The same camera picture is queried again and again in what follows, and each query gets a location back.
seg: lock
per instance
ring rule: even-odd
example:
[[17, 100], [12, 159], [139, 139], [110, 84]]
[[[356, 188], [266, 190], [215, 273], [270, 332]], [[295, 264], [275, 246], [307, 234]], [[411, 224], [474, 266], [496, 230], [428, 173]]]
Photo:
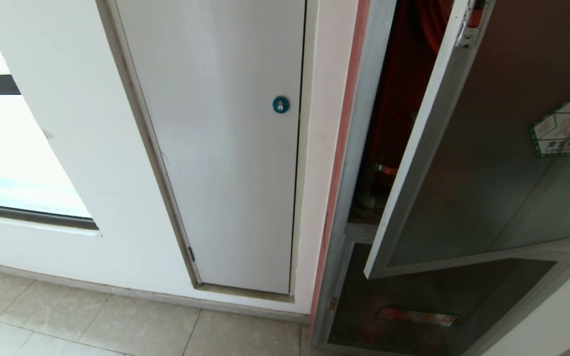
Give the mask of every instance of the lock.
[[289, 110], [289, 99], [282, 95], [275, 97], [274, 101], [272, 101], [272, 108], [279, 114], [287, 112]]

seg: white metal door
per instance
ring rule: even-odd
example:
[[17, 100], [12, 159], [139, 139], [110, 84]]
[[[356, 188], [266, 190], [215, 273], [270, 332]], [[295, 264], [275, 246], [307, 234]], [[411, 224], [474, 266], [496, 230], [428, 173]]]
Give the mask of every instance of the white metal door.
[[[488, 1], [479, 30], [469, 32], [478, 37], [464, 47], [456, 34], [465, 5], [455, 2], [367, 277], [462, 266], [570, 239], [570, 157], [537, 157], [529, 134], [570, 98], [570, 41], [553, 55], [555, 43], [570, 38], [570, 3], [541, 12], [538, 4]], [[548, 25], [555, 16], [563, 27]], [[511, 32], [519, 23], [524, 36]]]
[[199, 278], [288, 293], [305, 2], [117, 4]]

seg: window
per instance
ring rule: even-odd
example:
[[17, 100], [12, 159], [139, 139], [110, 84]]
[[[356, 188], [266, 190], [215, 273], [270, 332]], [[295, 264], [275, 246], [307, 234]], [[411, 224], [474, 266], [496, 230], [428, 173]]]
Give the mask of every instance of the window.
[[0, 216], [96, 228], [0, 54]]

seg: access panel door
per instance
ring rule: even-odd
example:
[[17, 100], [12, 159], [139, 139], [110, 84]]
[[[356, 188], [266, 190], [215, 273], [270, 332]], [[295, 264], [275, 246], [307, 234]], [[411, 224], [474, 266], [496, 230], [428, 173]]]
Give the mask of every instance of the access panel door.
[[[453, 15], [460, 6], [455, 2]], [[454, 45], [450, 18], [368, 277], [570, 239], [570, 156], [536, 156], [529, 133], [570, 99], [570, 1], [484, 6], [478, 50], [463, 47], [464, 36]], [[447, 62], [444, 50], [452, 51]]]
[[288, 293], [305, 2], [117, 5], [201, 282]]

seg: tile floor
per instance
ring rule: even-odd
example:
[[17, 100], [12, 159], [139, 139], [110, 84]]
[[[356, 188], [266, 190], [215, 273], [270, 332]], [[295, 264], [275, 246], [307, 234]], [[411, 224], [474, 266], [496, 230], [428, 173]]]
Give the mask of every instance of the tile floor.
[[0, 273], [0, 356], [330, 356], [307, 327]]

